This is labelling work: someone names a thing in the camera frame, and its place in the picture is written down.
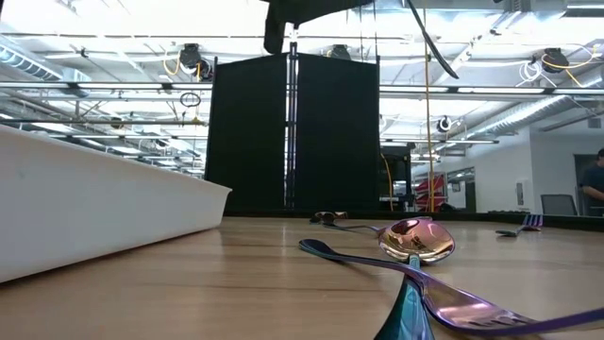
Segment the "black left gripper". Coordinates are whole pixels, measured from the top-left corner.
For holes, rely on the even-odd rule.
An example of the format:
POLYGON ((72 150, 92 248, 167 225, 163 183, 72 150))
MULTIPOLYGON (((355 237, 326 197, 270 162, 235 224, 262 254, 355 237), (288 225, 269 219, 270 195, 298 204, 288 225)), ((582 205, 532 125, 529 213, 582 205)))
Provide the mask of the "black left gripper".
POLYGON ((280 54, 287 23, 299 27, 316 18, 372 3, 372 0, 262 0, 269 4, 263 47, 271 55, 280 54))

